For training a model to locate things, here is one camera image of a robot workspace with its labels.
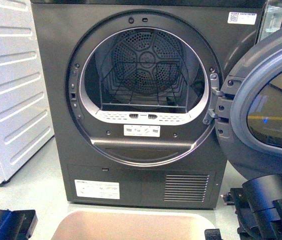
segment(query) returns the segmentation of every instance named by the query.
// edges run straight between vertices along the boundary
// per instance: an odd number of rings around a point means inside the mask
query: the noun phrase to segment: white label
[[[256,17],[256,13],[230,12],[227,23],[254,25],[256,22]]]
[[[160,126],[124,125],[124,136],[159,137]]]
[[[107,181],[74,180],[78,197],[120,199],[120,184]]]

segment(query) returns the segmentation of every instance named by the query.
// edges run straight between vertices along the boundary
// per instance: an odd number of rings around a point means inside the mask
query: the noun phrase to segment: grey floor
[[[227,164],[221,194],[230,188],[240,188],[246,181]],[[214,210],[150,209],[150,211],[199,214],[221,229],[224,240],[239,240],[238,221],[233,206],[224,206],[219,198]],[[31,240],[49,240],[61,220],[71,211],[80,209],[122,209],[120,207],[90,206],[68,203],[65,197],[62,174],[52,138],[5,186],[0,187],[0,209],[36,210],[38,224]],[[148,211],[145,208],[124,208]]]

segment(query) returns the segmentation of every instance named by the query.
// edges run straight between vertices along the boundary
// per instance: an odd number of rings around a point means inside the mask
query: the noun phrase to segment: vent slot
[[[132,119],[137,119],[137,118],[139,117],[139,114],[131,113],[129,116],[130,116],[130,118],[132,118]]]
[[[157,118],[156,115],[154,115],[154,114],[149,114],[149,119],[156,119],[156,118]]]
[[[166,175],[164,201],[204,202],[209,175]]]

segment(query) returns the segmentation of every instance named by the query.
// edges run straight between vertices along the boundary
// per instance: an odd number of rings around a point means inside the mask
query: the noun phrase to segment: dryer door
[[[282,173],[282,29],[244,55],[215,108],[220,145],[246,178]]]

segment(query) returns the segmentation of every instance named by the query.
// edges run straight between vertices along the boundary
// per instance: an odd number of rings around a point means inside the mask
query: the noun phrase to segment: wire rack
[[[129,106],[187,112],[188,94],[188,81],[177,61],[118,62],[100,81],[101,110],[104,106]]]

